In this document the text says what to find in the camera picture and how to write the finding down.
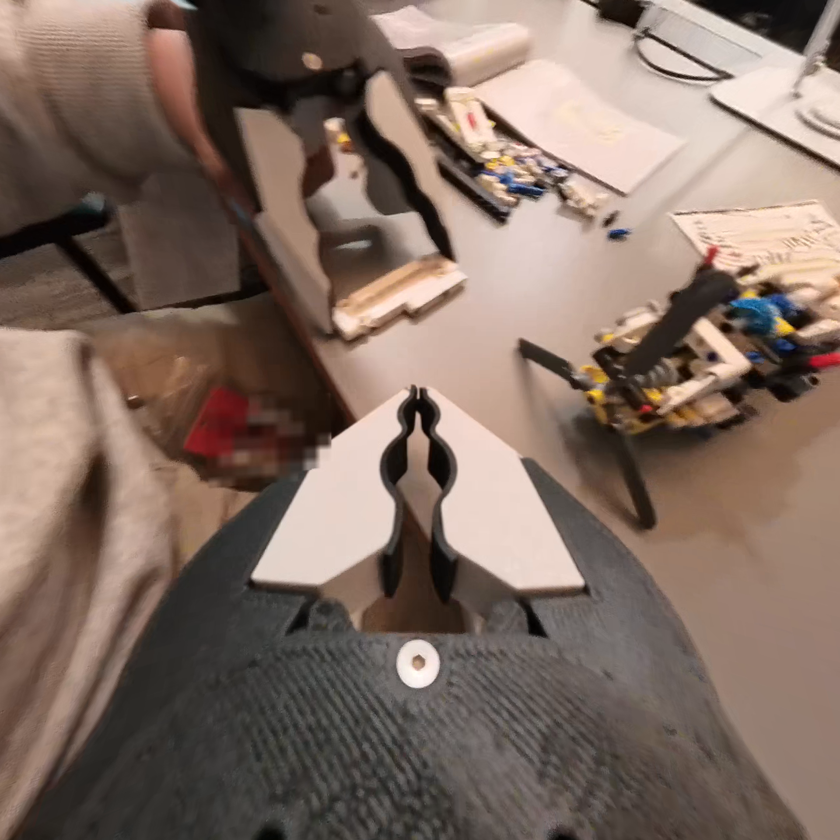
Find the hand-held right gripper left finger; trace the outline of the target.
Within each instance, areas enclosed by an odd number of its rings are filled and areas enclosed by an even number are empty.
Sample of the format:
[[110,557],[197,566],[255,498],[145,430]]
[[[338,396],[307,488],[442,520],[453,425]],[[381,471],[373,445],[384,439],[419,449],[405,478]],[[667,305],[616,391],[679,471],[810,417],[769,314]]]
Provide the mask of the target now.
[[335,437],[302,478],[251,584],[340,603],[353,625],[403,575],[405,501],[418,388],[411,385]]

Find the white lego panel assembly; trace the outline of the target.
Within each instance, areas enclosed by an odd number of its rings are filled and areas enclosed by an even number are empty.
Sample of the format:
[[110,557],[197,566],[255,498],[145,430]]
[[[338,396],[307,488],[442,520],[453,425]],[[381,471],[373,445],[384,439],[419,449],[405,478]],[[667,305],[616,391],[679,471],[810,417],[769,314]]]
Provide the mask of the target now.
[[339,301],[332,325],[342,340],[353,342],[397,319],[422,317],[459,293],[466,281],[466,273],[441,255],[415,259]]

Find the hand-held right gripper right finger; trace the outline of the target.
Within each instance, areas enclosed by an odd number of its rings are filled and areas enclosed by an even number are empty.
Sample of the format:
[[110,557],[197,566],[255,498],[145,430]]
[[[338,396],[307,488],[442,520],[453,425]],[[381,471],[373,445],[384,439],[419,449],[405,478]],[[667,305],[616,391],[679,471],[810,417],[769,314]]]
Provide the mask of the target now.
[[441,392],[420,390],[435,591],[479,632],[499,602],[577,595],[585,579],[523,458]]

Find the lego instruction booklet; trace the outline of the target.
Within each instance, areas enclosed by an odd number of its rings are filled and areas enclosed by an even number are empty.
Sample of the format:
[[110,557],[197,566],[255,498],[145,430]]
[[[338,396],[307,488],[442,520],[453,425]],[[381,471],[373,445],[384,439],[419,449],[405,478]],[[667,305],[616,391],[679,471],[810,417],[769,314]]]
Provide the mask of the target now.
[[464,24],[416,5],[373,14],[416,83],[471,91],[498,130],[628,195],[686,141],[598,96],[567,67],[532,58],[521,24]]

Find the clear plastic bag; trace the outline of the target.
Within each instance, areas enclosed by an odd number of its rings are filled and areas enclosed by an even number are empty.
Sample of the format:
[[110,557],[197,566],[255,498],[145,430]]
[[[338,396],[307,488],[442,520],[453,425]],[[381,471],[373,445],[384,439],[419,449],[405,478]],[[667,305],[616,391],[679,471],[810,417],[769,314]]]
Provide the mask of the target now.
[[[327,386],[269,301],[124,316],[90,336],[152,442],[209,484],[263,489],[311,467],[340,426]],[[231,456],[189,456],[184,438],[217,385],[247,396],[245,433]]]

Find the long black lego beam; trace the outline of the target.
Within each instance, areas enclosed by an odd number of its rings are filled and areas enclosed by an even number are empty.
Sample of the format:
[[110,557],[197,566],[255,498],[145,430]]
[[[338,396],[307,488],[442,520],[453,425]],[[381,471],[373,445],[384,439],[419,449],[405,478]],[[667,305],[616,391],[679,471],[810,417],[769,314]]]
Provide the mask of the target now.
[[467,172],[441,150],[434,153],[437,170],[444,181],[468,199],[484,215],[498,224],[506,224],[512,208],[501,198],[480,184],[476,177]]

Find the person's left hand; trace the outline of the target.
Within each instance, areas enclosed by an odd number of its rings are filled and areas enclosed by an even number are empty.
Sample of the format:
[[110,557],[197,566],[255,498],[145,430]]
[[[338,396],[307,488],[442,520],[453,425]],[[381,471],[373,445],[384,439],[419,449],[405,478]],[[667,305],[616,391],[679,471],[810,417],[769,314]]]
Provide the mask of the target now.
[[329,140],[316,148],[305,150],[301,175],[301,195],[304,200],[312,198],[322,187],[331,182],[335,175],[332,145]]

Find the person's left forearm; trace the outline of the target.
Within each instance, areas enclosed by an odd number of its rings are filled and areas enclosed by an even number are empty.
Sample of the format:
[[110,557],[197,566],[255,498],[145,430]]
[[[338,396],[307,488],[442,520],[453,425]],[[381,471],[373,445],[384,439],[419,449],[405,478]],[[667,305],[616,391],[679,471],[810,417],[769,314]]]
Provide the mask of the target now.
[[196,92],[176,2],[1,2],[1,233],[153,175],[229,170]]

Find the zebra striped sticker sheet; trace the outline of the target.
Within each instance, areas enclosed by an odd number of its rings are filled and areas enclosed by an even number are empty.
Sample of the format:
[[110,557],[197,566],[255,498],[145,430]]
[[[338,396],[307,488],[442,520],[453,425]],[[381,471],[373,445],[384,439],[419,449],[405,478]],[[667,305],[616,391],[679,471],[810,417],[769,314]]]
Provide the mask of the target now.
[[695,250],[726,271],[751,266],[836,264],[839,224],[819,201],[672,213]]

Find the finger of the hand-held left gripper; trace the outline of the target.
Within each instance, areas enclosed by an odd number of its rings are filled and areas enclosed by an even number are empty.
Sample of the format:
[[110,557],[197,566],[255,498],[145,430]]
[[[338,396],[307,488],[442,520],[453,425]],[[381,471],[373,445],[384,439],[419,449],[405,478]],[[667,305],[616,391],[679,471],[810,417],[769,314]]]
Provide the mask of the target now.
[[236,108],[234,118],[260,207],[255,226],[312,327],[330,335],[332,284],[321,262],[320,233],[303,195],[303,144],[270,110]]
[[415,213],[437,252],[455,259],[436,153],[412,103],[386,70],[365,82],[356,143],[364,157],[366,192],[373,207],[386,216]]

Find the white lego frame red piece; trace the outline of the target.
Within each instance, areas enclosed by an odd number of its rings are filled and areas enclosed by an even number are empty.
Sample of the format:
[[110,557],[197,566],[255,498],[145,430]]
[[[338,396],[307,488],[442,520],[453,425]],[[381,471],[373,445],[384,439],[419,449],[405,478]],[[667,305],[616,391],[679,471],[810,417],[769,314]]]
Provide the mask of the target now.
[[497,144],[494,124],[473,88],[447,87],[444,102],[468,147],[481,150]]

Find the red packet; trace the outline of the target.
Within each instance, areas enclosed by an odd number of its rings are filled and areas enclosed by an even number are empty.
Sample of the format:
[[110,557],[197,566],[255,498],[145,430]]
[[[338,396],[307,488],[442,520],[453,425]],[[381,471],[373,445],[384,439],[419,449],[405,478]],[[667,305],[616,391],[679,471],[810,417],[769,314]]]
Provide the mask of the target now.
[[204,460],[233,455],[245,433],[248,414],[249,399],[244,393],[221,385],[211,387],[185,435],[183,451]]

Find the pile of small lego parts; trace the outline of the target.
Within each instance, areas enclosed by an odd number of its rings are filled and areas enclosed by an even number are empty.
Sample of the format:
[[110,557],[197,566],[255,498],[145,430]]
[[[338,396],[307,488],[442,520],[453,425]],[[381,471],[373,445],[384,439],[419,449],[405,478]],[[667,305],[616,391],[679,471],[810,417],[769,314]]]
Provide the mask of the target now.
[[610,197],[579,173],[536,147],[508,141],[479,146],[482,169],[477,181],[492,195],[514,204],[552,193],[562,205],[585,218],[596,217]]

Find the black chair frame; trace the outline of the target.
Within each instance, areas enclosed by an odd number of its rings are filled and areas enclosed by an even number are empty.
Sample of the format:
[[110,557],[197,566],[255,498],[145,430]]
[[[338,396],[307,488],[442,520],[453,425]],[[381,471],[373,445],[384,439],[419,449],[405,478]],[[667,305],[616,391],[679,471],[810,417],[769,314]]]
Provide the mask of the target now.
[[112,216],[112,207],[104,198],[87,196],[67,213],[1,237],[1,259],[19,256],[40,247],[55,247],[118,313],[135,313],[138,310],[131,300],[77,241],[80,236],[108,226]]

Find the partly built lego model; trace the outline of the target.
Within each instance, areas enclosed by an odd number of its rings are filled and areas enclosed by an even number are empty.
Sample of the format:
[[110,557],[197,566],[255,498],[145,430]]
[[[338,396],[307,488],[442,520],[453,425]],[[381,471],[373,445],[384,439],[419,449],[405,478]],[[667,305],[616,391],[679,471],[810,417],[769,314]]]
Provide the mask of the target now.
[[608,433],[637,525],[657,512],[633,441],[660,427],[709,433],[746,423],[748,394],[790,403],[838,368],[838,259],[805,258],[726,271],[710,247],[667,303],[627,311],[575,365],[527,339],[525,361],[580,392]]

